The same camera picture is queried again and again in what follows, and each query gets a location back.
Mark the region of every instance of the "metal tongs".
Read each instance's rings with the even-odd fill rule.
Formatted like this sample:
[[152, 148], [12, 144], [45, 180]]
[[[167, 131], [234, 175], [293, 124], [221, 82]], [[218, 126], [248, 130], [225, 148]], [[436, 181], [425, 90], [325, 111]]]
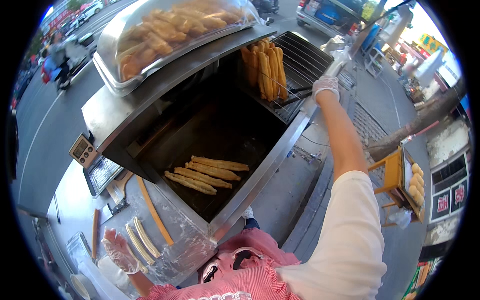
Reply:
[[305, 94], [301, 94], [301, 95], [295, 95], [295, 94], [297, 94], [298, 92], [301, 92], [301, 91], [306, 91], [306, 90], [311, 90], [311, 89], [312, 89], [311, 85], [310, 86], [299, 87], [299, 88], [289, 88], [288, 93], [291, 94], [292, 96], [290, 96], [287, 100], [283, 101], [282, 103], [274, 103], [274, 108], [275, 109], [282, 108], [282, 107], [287, 106], [288, 104], [292, 104], [292, 103], [297, 102], [299, 100], [305, 99], [306, 97], [308, 97], [312, 94], [312, 91], [309, 91], [309, 92], [307, 92]]

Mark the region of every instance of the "fried dough in display case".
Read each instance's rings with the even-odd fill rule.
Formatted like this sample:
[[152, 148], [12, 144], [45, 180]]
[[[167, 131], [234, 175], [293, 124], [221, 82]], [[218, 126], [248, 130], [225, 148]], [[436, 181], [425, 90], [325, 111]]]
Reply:
[[126, 96], [181, 55], [258, 22], [248, 0], [139, 0], [105, 27], [93, 61], [108, 89]]

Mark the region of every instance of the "plastic glove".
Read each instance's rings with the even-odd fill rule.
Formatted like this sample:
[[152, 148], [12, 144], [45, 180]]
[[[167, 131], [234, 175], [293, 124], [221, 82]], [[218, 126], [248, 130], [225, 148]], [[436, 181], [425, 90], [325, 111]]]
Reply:
[[118, 234], [115, 228], [105, 228], [105, 234], [101, 242], [107, 251], [107, 255], [120, 269], [127, 274], [134, 274], [140, 271], [140, 265], [133, 256], [130, 254], [127, 248], [127, 239]]
[[336, 95], [336, 100], [340, 101], [340, 93], [338, 92], [338, 78], [330, 75], [323, 75], [317, 81], [315, 81], [312, 86], [313, 99], [315, 100], [317, 94], [323, 90], [332, 91]]

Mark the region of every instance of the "white sleeve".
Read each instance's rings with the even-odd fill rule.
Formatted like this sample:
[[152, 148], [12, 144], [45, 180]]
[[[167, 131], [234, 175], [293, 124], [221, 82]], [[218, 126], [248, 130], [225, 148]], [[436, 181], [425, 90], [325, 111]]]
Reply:
[[303, 300], [374, 299], [380, 278], [384, 238], [370, 178], [350, 171], [333, 184], [317, 247], [300, 265], [276, 269]]

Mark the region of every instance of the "road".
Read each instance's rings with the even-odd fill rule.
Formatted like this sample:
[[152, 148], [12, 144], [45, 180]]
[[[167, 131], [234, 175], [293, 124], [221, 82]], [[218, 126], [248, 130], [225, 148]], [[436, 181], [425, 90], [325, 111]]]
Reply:
[[[98, 38], [106, 24], [132, 2], [123, 0], [105, 7], [75, 34], [82, 36], [93, 32]], [[280, 5], [279, 14], [272, 15], [275, 18], [272, 28], [279, 33], [295, 32], [317, 47], [328, 40], [317, 30], [297, 25], [297, 0], [286, 0]], [[36, 72], [17, 105], [19, 156], [17, 180], [11, 185], [16, 203], [39, 212], [47, 211], [61, 177], [72, 161], [68, 151], [79, 134], [86, 132], [81, 108], [102, 86], [103, 81], [92, 63], [60, 96], [52, 83], [42, 84], [40, 72]]]

